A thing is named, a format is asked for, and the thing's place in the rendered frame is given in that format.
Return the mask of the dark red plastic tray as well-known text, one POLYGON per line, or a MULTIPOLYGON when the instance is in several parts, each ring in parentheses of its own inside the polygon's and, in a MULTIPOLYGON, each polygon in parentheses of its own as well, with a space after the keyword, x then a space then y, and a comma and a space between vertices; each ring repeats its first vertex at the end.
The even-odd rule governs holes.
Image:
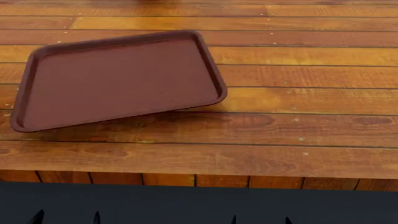
POLYGON ((53 44, 29 55, 10 125, 37 132, 184 110, 227 92, 195 31, 53 44))

